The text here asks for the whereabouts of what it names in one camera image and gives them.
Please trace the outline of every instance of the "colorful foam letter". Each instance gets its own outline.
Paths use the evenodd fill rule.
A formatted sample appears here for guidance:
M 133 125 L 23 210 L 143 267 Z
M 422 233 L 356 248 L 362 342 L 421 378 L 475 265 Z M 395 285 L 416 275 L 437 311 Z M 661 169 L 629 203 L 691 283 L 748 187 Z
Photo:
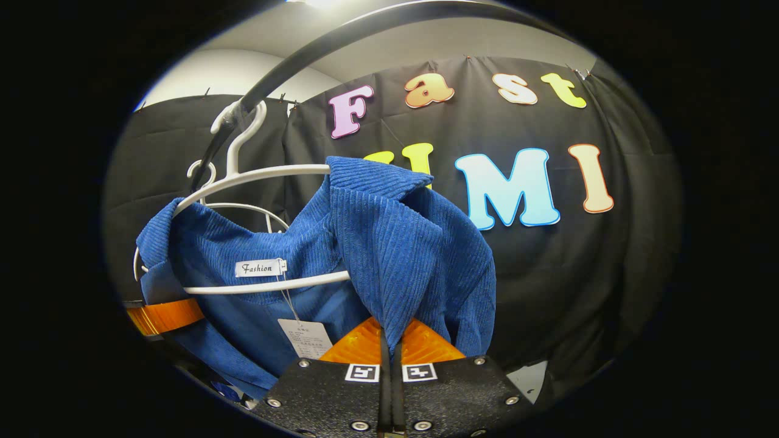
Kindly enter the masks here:
M 367 157 L 363 158 L 363 160 L 375 161 L 377 163 L 384 163 L 384 164 L 392 163 L 392 160 L 394 159 L 395 159 L 395 154 L 389 152 L 388 150 L 382 150 L 381 152 L 374 152 L 373 154 L 370 154 Z
M 430 102 L 447 101 L 454 96 L 454 89 L 446 85 L 438 73 L 426 73 L 406 82 L 406 105 L 412 108 L 424 107 Z
M 568 153 L 579 161 L 579 167 L 582 169 L 584 188 L 587 191 L 584 211 L 603 213 L 611 210 L 614 198 L 608 195 L 601 163 L 597 160 L 597 156 L 601 154 L 600 150 L 591 144 L 574 144 L 568 148 Z
M 403 156 L 411 161 L 411 170 L 415 172 L 426 173 L 430 175 L 430 161 L 428 155 L 433 151 L 433 145 L 430 143 L 410 144 L 403 148 Z M 433 184 L 428 184 L 428 189 L 432 189 Z
M 373 89 L 364 85 L 356 90 L 349 91 L 348 93 L 335 96 L 330 99 L 330 104 L 333 106 L 333 115 L 335 117 L 336 128 L 330 135 L 334 139 L 343 137 L 360 129 L 360 124 L 355 122 L 351 115 L 362 117 L 365 115 L 365 99 L 363 97 L 371 97 L 373 95 Z
M 501 222 L 508 227 L 514 222 L 520 200 L 524 196 L 525 211 L 520 222 L 528 227 L 556 224 L 560 212 L 552 203 L 552 191 L 546 174 L 549 154 L 536 147 L 516 153 L 511 177 L 506 179 L 495 163 L 484 154 L 457 158 L 454 167 L 465 174 L 468 187 L 468 217 L 480 230 L 495 225 L 487 214 L 487 200 L 492 203 Z
M 492 75 L 492 82 L 498 87 L 498 94 L 513 104 L 532 105 L 538 102 L 538 96 L 527 88 L 525 79 L 514 75 L 498 73 Z
M 587 106 L 587 102 L 581 97 L 576 97 L 571 92 L 573 83 L 569 80 L 565 80 L 557 73 L 549 73 L 548 75 L 541 76 L 541 80 L 552 86 L 552 89 L 557 94 L 557 97 L 561 101 L 576 108 L 584 108 Z

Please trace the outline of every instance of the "letter m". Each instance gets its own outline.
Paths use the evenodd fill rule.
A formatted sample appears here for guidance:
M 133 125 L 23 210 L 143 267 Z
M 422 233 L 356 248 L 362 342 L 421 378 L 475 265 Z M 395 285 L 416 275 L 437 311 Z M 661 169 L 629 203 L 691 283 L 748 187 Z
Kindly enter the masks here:
M 552 203 L 552 191 L 546 173 L 549 154 L 536 147 L 516 153 L 511 176 L 506 179 L 495 163 L 484 154 L 460 157 L 454 167 L 465 174 L 468 190 L 468 217 L 480 230 L 495 225 L 495 218 L 487 214 L 487 200 L 492 203 L 501 222 L 508 227 L 514 222 L 520 200 L 525 199 L 525 210 L 520 222 L 528 227 L 556 224 L 560 212 Z

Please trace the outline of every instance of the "blue corduroy jacket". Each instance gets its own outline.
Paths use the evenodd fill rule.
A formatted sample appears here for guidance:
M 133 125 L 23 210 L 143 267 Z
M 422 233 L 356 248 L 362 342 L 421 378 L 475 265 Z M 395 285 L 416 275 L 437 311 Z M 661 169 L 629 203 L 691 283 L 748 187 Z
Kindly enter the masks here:
M 330 174 L 285 233 L 254 233 L 195 203 L 171 201 L 137 239 L 146 304 L 195 296 L 204 320 L 170 335 L 247 394 L 261 398 L 296 358 L 277 319 L 281 292 L 188 295 L 183 287 L 277 281 L 236 277 L 235 264 L 281 258 L 287 279 L 348 270 L 351 281 L 290 290 L 301 320 L 335 343 L 373 315 L 391 351 L 412 317 L 465 355 L 486 353 L 495 322 L 492 251 L 471 220 L 425 186 L 432 176 L 328 157 Z

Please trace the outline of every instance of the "black metal plate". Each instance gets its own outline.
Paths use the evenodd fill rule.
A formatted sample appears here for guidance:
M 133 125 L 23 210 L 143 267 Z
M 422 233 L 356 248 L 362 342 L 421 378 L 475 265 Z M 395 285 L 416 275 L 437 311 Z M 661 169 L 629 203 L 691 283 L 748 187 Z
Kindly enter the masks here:
M 474 360 L 484 358 L 477 365 Z M 505 429 L 533 413 L 533 405 L 487 356 L 434 363 L 436 380 L 404 382 L 406 434 L 409 437 L 469 437 L 478 430 L 487 433 Z M 506 399 L 518 397 L 515 404 Z M 424 431 L 418 422 L 430 422 Z
M 318 438 L 376 436 L 379 419 L 379 383 L 351 382 L 349 364 L 306 359 L 287 368 L 252 412 L 286 429 L 313 433 Z M 268 399 L 281 402 L 278 408 Z M 351 423 L 366 422 L 369 429 L 354 430 Z

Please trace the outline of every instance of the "hang tag string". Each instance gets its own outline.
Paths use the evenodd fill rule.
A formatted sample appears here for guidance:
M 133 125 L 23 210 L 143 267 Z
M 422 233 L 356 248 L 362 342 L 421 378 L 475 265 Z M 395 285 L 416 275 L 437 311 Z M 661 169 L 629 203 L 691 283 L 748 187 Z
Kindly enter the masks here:
M 277 259 L 279 263 L 279 271 L 284 276 L 284 281 L 287 280 L 287 271 L 281 269 L 281 258 Z M 292 314 L 294 315 L 294 318 L 296 321 L 298 321 L 298 324 L 300 324 L 300 317 L 298 316 L 298 313 L 294 311 L 294 307 L 292 305 L 292 296 L 290 295 L 289 289 L 282 289 L 281 296 L 284 297 L 284 301 L 287 302 L 287 305 L 290 306 L 290 310 L 292 311 Z

